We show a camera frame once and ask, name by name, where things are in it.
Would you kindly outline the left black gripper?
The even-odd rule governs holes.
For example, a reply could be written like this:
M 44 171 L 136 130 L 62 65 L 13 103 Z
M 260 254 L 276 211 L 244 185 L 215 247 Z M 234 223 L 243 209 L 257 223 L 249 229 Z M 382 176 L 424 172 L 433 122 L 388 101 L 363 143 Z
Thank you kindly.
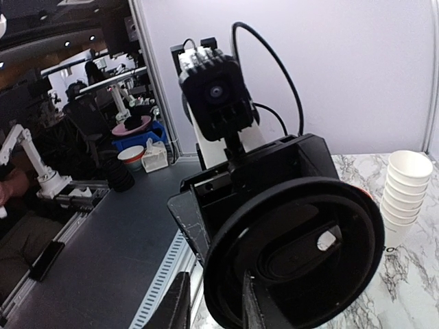
M 314 134 L 283 137 L 187 177 L 167 207 L 204 264 L 214 236 L 239 207 L 277 184 L 304 177 L 338 177 L 325 140 Z

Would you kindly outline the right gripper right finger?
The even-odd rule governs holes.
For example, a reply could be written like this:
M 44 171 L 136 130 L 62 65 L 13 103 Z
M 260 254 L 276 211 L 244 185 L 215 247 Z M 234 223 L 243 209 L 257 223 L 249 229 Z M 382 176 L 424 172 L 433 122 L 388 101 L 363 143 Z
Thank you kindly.
M 284 328 L 285 319 L 266 286 L 245 272 L 242 289 L 243 328 Z

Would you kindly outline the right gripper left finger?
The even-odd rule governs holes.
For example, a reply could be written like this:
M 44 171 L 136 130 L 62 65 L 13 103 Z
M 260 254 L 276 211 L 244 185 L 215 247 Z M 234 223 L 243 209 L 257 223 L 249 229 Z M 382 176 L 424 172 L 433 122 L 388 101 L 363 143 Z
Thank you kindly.
M 190 328 L 191 281 L 188 272 L 179 272 L 154 314 L 143 329 Z

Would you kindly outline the stack of white paper cups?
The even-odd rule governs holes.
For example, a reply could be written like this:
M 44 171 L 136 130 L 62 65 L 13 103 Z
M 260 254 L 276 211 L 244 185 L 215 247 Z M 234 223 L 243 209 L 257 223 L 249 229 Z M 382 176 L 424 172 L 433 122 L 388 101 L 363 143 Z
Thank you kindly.
M 380 203 L 385 253 L 394 253 L 418 220 L 433 170 L 423 154 L 399 150 L 389 155 Z

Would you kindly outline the front aluminium rail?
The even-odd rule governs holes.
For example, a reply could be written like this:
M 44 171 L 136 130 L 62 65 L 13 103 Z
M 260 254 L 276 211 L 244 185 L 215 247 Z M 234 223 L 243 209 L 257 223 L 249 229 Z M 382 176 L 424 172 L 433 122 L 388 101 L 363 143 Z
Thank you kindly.
M 158 270 L 130 324 L 131 328 L 142 328 L 152 317 L 159 303 L 169 290 L 172 281 L 181 271 L 190 275 L 191 323 L 195 323 L 204 289 L 202 288 L 203 268 L 193 253 L 181 231 L 177 231 Z

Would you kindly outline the left aluminium frame post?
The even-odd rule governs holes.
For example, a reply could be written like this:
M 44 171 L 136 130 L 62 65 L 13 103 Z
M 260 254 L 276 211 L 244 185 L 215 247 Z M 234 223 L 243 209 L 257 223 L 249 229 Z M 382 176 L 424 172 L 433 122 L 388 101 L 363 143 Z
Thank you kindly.
M 169 147 L 172 154 L 172 164 L 174 165 L 180 155 L 180 147 L 178 145 L 178 136 L 172 122 L 171 114 L 169 111 L 169 106 L 165 97 L 163 84 L 158 71 L 158 66 L 156 63 L 156 58 L 154 56 L 154 50 L 152 46 L 152 41 L 150 40 L 150 35 L 147 29 L 147 23 L 145 20 L 142 1 L 130 0 L 129 2 L 130 11 L 132 13 L 132 18 L 137 29 L 137 34 L 139 37 L 139 44 L 143 52 L 143 58 L 147 67 L 147 72 L 152 83 L 153 91 L 158 102 L 158 106 L 161 110 L 161 116 L 164 120 L 164 126 L 167 132 L 167 137 L 169 141 Z

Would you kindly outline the aluminium frame post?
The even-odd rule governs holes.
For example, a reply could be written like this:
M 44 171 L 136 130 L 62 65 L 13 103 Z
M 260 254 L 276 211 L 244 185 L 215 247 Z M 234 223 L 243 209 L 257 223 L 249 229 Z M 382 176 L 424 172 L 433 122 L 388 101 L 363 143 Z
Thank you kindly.
M 431 151 L 434 144 L 436 121 L 438 120 L 438 1 L 432 0 L 429 4 L 431 5 L 432 19 L 433 69 L 431 74 L 429 111 L 423 139 L 423 151 L 428 156 L 432 156 Z
M 180 147 L 178 145 L 178 136 L 172 122 L 171 114 L 169 111 L 169 106 L 165 97 L 163 84 L 158 71 L 158 66 L 156 63 L 156 58 L 154 56 L 154 50 L 152 46 L 152 41 L 150 40 L 150 35 L 147 29 L 147 23 L 145 20 L 142 1 L 130 0 L 129 2 L 130 11 L 132 13 L 132 18 L 137 29 L 137 34 L 139 37 L 139 44 L 143 52 L 143 58 L 147 67 L 147 72 L 152 83 L 153 91 L 158 102 L 158 106 L 161 110 L 161 116 L 164 120 L 164 126 L 167 132 L 167 137 L 169 141 L 169 147 L 172 154 L 172 164 L 174 165 L 180 155 Z

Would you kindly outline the right aluminium frame post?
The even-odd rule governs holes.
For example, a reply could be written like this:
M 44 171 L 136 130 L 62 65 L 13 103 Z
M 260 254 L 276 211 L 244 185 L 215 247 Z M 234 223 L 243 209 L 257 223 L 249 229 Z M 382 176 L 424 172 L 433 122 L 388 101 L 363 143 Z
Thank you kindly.
M 438 120 L 438 1 L 432 0 L 429 4 L 431 5 L 432 19 L 433 69 L 431 74 L 429 111 L 423 139 L 423 151 L 428 156 L 432 156 L 431 151 L 434 144 L 436 121 Z

